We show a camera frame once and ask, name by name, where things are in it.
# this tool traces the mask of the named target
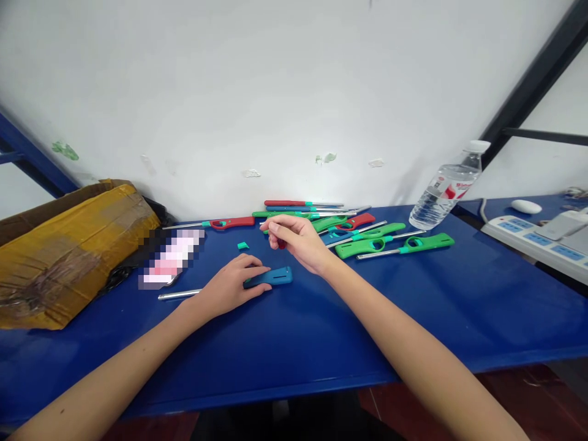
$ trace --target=table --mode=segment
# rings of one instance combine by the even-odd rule
[[[372,209],[405,221],[411,206]],[[173,288],[205,285],[238,254],[294,281],[198,330],[125,412],[160,415],[397,381],[359,321],[321,278],[255,227],[207,230],[204,251]],[[473,372],[588,355],[588,301],[455,216],[433,233],[456,244],[349,265],[439,338]],[[90,304],[62,331],[0,331],[0,422],[29,418],[166,317],[178,302],[139,291],[137,274]]]
[[[510,206],[510,203],[516,199],[524,199],[535,202],[541,205],[543,209],[538,214],[521,213],[520,211],[516,211]],[[482,221],[482,218],[478,212],[480,209],[480,204],[480,200],[463,201],[455,206],[452,213],[457,215],[470,216],[474,219]],[[588,205],[588,200],[569,199],[565,198],[562,194],[488,199],[486,202],[485,212],[488,220],[499,216],[516,216],[536,224],[539,221],[550,221],[558,214],[567,211],[566,208],[562,208],[563,205],[571,205],[578,208],[583,208]]]

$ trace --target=person's left hand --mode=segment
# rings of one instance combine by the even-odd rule
[[[188,315],[192,315],[193,312],[206,321],[212,320],[271,290],[269,284],[260,284],[250,289],[243,288],[243,282],[247,279],[267,273],[269,270],[267,266],[262,266],[262,261],[257,257],[240,254],[216,273],[202,291],[184,300],[178,309],[182,309]]]

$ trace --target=hand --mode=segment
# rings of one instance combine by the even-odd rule
[[[303,217],[280,214],[266,220],[261,231],[269,230],[269,246],[277,249],[277,240],[286,242],[286,248],[303,267],[312,274],[322,275],[337,257],[328,250],[311,222]]]
[[[184,300],[178,309],[204,314],[206,321],[232,311],[246,301],[271,290],[271,285],[260,284],[250,289],[243,282],[270,270],[262,261],[248,254],[240,254],[226,264],[210,279],[206,286],[193,297]]]

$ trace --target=bottle cap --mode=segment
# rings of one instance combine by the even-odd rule
[[[474,140],[470,141],[469,145],[465,149],[472,153],[484,153],[488,147],[490,147],[490,143],[488,141]]]

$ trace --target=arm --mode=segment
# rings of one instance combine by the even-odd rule
[[[337,291],[420,402],[460,440],[527,440],[517,422],[431,333],[385,298],[322,243],[307,219],[276,216],[269,229]]]
[[[268,284],[243,289],[246,279],[269,270],[247,254],[233,259],[197,296],[184,300],[163,322],[74,384],[9,440],[101,439],[186,337],[218,315],[271,289]]]

